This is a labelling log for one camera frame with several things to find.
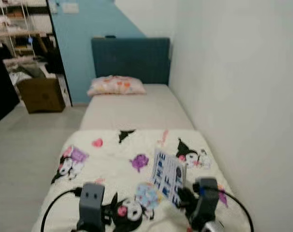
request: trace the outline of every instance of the doorway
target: doorway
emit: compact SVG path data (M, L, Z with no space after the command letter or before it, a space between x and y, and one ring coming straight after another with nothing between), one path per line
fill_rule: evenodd
M46 0L0 0L0 57L25 106L17 84L25 79L55 78L71 106L65 71Z

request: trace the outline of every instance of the wall outlet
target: wall outlet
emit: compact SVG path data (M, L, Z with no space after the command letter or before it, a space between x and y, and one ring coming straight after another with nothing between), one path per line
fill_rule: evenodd
M78 3L63 3L62 9L65 14L77 14L79 13Z

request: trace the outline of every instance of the pillow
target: pillow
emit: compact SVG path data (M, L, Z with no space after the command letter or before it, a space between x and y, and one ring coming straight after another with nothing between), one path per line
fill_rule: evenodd
M95 78L88 90L88 95L97 94L145 94L142 82L129 76L107 76Z

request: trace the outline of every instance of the bedspread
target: bedspread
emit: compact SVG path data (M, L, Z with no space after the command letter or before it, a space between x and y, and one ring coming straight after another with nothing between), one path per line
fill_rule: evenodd
M105 186L103 204L118 193L117 219L122 231L185 232L189 227L184 212L156 191L150 182L155 149L176 156L187 166L186 186L197 177L216 177L219 187L231 192L201 134L194 130L84 130L75 132L65 143L59 166L51 174L51 188L32 231L40 231L49 204L62 192L85 182ZM233 201L220 198L216 216L225 231L249 231L246 218ZM79 219L79 198L67 194L49 212L45 232L69 232ZM106 226L113 231L114 224Z

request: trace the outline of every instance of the purple print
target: purple print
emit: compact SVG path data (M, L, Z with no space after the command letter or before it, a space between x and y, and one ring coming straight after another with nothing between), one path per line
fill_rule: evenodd
M88 155L74 147L71 153L71 158L77 162L84 162L88 158Z
M219 190L225 191L224 187L222 185L218 185ZM228 208L227 198L226 195L222 192L219 193L220 201L224 203L224 205Z
M137 169L138 172L140 172L140 169L144 166L147 166L148 163L148 157L146 157L144 154L137 155L133 160L129 160L132 163L132 166Z

